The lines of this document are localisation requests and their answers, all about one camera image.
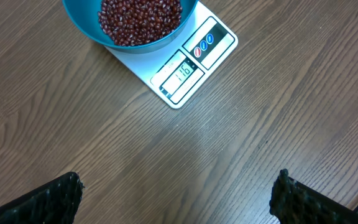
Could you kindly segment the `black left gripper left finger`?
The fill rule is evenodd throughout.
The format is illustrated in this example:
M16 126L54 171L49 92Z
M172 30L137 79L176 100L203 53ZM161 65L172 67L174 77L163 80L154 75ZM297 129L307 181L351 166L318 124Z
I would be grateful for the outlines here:
M67 172L0 207L0 224L72 224L85 186L76 172Z

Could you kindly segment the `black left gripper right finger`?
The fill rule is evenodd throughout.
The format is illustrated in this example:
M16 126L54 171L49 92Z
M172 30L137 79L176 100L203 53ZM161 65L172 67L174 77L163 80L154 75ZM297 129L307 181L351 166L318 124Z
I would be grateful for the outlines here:
M273 184L269 207L282 224L358 224L358 211L292 179L286 169Z

